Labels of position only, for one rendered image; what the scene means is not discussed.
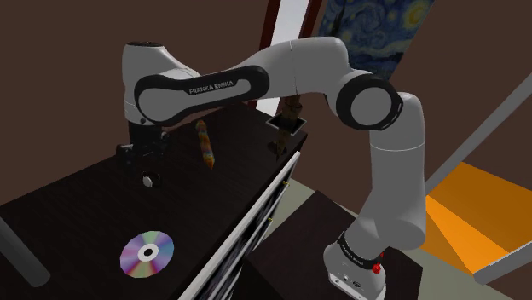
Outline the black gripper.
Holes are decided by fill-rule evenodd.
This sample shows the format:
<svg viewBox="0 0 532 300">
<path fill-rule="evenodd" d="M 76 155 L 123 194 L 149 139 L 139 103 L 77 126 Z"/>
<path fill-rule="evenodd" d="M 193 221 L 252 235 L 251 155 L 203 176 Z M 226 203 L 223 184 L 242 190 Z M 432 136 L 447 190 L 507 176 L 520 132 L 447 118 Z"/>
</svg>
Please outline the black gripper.
<svg viewBox="0 0 532 300">
<path fill-rule="evenodd" d="M 129 122 L 128 132 L 130 144 L 118 144 L 115 147 L 116 159 L 123 167 L 133 167 L 135 165 L 136 151 L 134 146 L 164 145 L 168 140 L 168 135 L 158 125 Z M 161 147 L 153 146 L 142 155 L 142 168 L 145 171 L 160 173 L 164 158 L 165 150 Z"/>
</svg>

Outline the small black and white knob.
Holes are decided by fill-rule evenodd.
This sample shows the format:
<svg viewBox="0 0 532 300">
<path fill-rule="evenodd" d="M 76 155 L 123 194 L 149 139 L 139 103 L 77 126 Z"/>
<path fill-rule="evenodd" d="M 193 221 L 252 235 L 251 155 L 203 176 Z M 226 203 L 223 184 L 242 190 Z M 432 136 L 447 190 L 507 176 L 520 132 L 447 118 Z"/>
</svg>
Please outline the small black and white knob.
<svg viewBox="0 0 532 300">
<path fill-rule="evenodd" d="M 161 177 L 154 171 L 143 171 L 142 184 L 147 188 L 158 188 L 161 185 Z"/>
</svg>

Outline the multicoloured striped pen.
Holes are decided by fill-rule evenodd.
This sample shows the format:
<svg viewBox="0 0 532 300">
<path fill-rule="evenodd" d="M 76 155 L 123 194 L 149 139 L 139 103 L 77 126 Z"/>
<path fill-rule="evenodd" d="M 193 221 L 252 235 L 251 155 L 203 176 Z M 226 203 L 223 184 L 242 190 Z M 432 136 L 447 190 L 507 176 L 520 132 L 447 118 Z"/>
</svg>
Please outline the multicoloured striped pen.
<svg viewBox="0 0 532 300">
<path fill-rule="evenodd" d="M 215 164 L 215 158 L 205 122 L 202 119 L 198 120 L 195 129 L 198 133 L 203 161 L 212 170 Z"/>
</svg>

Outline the dark chest of drawers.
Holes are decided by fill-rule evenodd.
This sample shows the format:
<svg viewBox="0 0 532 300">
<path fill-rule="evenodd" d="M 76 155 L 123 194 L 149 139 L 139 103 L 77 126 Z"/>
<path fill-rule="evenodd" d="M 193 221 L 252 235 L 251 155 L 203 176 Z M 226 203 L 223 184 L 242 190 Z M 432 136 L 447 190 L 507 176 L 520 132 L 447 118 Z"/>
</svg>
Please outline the dark chest of drawers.
<svg viewBox="0 0 532 300">
<path fill-rule="evenodd" d="M 0 217 L 50 272 L 31 287 L 0 256 L 0 300 L 178 300 L 306 140 L 279 159 L 266 114 L 238 104 L 204 117 L 215 164 L 205 165 L 193 124 L 170 133 L 161 185 L 145 187 L 115 158 L 0 205 Z M 175 250 L 159 273 L 134 279 L 119 257 L 138 234 L 168 234 Z"/>
</svg>

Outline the iridescent compact disc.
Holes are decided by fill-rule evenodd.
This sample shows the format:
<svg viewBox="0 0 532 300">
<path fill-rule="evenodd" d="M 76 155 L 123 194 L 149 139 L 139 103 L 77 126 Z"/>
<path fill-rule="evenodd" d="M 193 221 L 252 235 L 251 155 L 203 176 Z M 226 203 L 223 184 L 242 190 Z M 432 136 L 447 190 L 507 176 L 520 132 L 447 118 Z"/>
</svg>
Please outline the iridescent compact disc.
<svg viewBox="0 0 532 300">
<path fill-rule="evenodd" d="M 123 248 L 119 264 L 123 272 L 132 278 L 143 279 L 163 270 L 173 258 L 172 238 L 160 231 L 138 234 Z"/>
</svg>

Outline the brown carved stick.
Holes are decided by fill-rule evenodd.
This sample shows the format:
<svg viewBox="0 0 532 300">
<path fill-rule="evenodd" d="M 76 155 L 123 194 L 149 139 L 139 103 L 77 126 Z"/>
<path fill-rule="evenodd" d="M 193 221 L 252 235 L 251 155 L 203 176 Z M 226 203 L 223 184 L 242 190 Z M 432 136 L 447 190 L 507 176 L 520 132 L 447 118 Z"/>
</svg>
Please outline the brown carved stick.
<svg viewBox="0 0 532 300">
<path fill-rule="evenodd" d="M 277 137 L 269 144 L 269 150 L 275 153 L 276 159 L 283 155 L 286 144 L 297 127 L 298 117 L 303 108 L 300 97 L 301 95 L 293 95 L 283 98 L 284 107 L 279 114 Z"/>
</svg>

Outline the grey round bar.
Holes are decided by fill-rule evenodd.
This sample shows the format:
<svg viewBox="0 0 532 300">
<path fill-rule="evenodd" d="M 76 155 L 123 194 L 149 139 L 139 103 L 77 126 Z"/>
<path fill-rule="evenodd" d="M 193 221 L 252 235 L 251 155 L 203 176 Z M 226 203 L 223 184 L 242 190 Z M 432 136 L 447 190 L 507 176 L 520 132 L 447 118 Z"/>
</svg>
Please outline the grey round bar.
<svg viewBox="0 0 532 300">
<path fill-rule="evenodd" d="M 50 272 L 1 217 L 0 253 L 31 287 L 44 286 L 49 282 Z"/>
</svg>

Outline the black square dish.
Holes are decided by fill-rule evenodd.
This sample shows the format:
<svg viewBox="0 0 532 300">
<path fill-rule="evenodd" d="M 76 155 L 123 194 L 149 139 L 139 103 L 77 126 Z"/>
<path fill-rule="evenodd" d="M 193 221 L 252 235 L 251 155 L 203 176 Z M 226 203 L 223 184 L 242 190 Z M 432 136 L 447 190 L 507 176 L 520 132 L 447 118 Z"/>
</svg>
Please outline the black square dish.
<svg viewBox="0 0 532 300">
<path fill-rule="evenodd" d="M 276 130 L 284 130 L 290 133 L 291 136 L 296 135 L 301 128 L 307 123 L 305 119 L 297 117 L 295 120 L 284 118 L 281 114 L 268 119 L 266 124 Z"/>
</svg>

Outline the dark robot stand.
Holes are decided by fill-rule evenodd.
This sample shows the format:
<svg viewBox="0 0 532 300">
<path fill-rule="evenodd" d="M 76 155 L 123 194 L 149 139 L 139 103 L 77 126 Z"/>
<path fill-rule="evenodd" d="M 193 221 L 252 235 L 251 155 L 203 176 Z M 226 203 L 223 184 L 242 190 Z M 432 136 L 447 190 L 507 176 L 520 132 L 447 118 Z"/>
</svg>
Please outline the dark robot stand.
<svg viewBox="0 0 532 300">
<path fill-rule="evenodd" d="M 383 243 L 371 219 L 354 218 L 319 191 L 245 260 L 231 300 L 354 300 L 330 282 L 323 259 L 341 233 L 359 257 L 384 253 L 384 300 L 419 300 L 423 268 Z"/>
</svg>

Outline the white door with red-brown frame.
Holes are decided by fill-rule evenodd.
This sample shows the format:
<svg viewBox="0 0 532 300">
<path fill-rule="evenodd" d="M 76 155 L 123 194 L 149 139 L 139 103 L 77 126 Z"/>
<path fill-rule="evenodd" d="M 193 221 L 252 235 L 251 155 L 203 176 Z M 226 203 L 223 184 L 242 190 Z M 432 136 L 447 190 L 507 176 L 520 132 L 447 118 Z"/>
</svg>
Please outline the white door with red-brown frame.
<svg viewBox="0 0 532 300">
<path fill-rule="evenodd" d="M 259 48 L 311 35 L 322 0 L 269 0 Z"/>
</svg>

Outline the blue starry wall picture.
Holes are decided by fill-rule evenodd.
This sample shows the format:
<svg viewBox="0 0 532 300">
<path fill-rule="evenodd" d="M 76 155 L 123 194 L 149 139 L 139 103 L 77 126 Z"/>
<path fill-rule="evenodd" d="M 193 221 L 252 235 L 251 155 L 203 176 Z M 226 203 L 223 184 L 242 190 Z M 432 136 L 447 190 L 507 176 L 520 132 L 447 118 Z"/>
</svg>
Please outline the blue starry wall picture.
<svg viewBox="0 0 532 300">
<path fill-rule="evenodd" d="M 343 41 L 350 66 L 391 78 L 435 0 L 328 0 L 318 34 Z"/>
</svg>

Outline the orange furniture with grey frame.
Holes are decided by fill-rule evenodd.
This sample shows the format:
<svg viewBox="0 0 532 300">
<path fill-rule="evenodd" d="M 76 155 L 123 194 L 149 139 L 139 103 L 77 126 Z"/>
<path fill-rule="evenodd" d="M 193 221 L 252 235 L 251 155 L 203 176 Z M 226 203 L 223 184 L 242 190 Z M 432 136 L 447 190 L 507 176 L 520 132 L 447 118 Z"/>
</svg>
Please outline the orange furniture with grey frame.
<svg viewBox="0 0 532 300">
<path fill-rule="evenodd" d="M 486 285 L 532 266 L 532 73 L 427 182 L 423 250 Z"/>
</svg>

